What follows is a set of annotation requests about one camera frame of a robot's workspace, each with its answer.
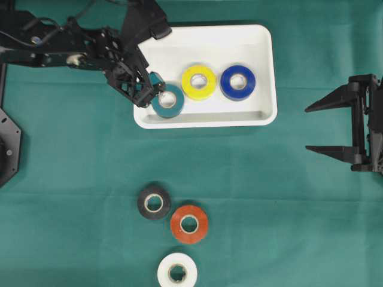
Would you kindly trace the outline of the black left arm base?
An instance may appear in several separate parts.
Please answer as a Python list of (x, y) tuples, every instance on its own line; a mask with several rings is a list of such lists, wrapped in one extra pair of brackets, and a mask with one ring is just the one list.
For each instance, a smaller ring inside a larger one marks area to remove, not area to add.
[(22, 131), (1, 109), (1, 187), (18, 171)]

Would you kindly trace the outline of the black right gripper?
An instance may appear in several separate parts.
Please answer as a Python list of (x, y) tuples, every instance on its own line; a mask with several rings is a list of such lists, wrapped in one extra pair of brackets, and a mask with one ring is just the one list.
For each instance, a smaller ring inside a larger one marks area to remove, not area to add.
[(305, 112), (351, 108), (352, 146), (312, 146), (306, 149), (352, 164), (356, 172), (382, 174), (382, 80), (374, 74), (349, 77)]

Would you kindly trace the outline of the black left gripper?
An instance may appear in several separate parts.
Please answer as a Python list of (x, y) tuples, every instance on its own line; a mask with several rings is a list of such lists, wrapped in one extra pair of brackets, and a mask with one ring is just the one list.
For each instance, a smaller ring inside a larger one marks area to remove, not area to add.
[(146, 108), (157, 94), (166, 90), (166, 83), (159, 73), (148, 74), (148, 63), (138, 46), (123, 51), (119, 35), (112, 28), (92, 31), (92, 65), (104, 71), (112, 88), (137, 107)]

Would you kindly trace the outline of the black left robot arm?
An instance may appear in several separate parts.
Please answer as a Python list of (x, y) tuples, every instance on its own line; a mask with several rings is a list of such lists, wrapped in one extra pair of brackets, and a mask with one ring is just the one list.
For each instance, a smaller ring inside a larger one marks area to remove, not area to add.
[(1, 10), (1, 63), (101, 71), (108, 85), (146, 108), (166, 84), (147, 72), (148, 62), (138, 46), (171, 31), (166, 14), (154, 1), (130, 4), (121, 30), (82, 28), (75, 17), (60, 26), (28, 11)]

